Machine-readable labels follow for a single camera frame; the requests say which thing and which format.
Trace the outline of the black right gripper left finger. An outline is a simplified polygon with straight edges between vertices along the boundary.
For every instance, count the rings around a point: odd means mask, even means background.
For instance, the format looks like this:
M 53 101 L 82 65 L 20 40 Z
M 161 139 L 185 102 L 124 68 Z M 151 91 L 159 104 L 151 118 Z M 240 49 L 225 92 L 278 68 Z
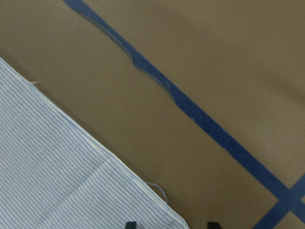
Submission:
M 137 222 L 136 221 L 126 222 L 125 229 L 137 229 Z

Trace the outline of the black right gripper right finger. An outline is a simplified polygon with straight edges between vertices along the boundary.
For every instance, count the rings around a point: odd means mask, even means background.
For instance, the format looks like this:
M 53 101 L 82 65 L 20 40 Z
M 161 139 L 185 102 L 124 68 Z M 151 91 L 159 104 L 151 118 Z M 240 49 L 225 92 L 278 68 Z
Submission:
M 207 222 L 208 229 L 220 229 L 220 224 L 218 222 Z

